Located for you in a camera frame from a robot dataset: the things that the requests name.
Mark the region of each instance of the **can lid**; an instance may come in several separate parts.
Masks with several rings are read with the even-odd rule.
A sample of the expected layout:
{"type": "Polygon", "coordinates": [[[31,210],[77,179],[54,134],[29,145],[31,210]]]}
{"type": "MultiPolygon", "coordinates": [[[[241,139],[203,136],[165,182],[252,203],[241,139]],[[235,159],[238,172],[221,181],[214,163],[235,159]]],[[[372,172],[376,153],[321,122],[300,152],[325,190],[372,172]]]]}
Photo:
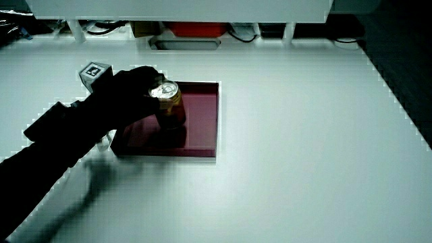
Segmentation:
{"type": "Polygon", "coordinates": [[[151,88],[148,93],[155,98],[171,98],[176,95],[178,86],[175,82],[164,82],[156,88],[151,88]]]}

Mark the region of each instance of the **black sleeve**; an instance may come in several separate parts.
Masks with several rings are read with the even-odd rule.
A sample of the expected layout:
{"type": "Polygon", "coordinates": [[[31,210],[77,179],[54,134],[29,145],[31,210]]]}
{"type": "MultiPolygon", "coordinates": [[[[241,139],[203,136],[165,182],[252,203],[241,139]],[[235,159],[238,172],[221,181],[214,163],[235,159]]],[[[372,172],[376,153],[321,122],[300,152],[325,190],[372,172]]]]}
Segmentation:
{"type": "Polygon", "coordinates": [[[27,218],[78,159],[62,147],[35,142],[0,163],[0,241],[27,218]]]}

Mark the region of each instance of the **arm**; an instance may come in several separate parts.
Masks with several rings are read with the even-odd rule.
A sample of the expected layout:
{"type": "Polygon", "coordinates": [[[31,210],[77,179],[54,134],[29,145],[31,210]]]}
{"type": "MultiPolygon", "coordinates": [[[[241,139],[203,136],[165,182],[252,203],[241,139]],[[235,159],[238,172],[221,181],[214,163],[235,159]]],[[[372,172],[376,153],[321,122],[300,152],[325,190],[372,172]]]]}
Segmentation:
{"type": "Polygon", "coordinates": [[[24,132],[34,143],[0,163],[0,241],[108,131],[172,105],[137,92],[135,81],[139,80],[140,90],[146,90],[143,84],[155,76],[160,75],[153,68],[120,72],[102,93],[91,94],[71,107],[57,103],[24,132]],[[120,82],[127,85],[119,88],[120,82]]]}

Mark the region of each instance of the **can label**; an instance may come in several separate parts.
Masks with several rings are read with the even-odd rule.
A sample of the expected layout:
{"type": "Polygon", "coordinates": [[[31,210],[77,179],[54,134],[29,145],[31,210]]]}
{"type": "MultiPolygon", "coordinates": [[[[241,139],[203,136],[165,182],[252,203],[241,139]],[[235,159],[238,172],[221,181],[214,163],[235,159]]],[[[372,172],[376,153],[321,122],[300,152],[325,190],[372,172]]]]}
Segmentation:
{"type": "Polygon", "coordinates": [[[151,97],[171,99],[174,106],[169,109],[161,110],[156,113],[156,118],[164,129],[176,129],[181,127],[186,121],[186,112],[184,111],[182,92],[175,82],[164,80],[158,81],[148,90],[151,97]]]}

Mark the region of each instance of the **maroon tray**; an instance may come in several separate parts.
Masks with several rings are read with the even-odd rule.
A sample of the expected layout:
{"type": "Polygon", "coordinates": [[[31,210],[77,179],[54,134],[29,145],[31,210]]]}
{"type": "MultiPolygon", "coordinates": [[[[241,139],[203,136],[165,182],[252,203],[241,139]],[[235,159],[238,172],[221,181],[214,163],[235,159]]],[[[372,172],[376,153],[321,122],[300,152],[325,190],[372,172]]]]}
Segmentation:
{"type": "Polygon", "coordinates": [[[177,84],[186,112],[184,126],[162,130],[151,115],[117,130],[111,144],[114,154],[216,157],[219,84],[177,84]]]}

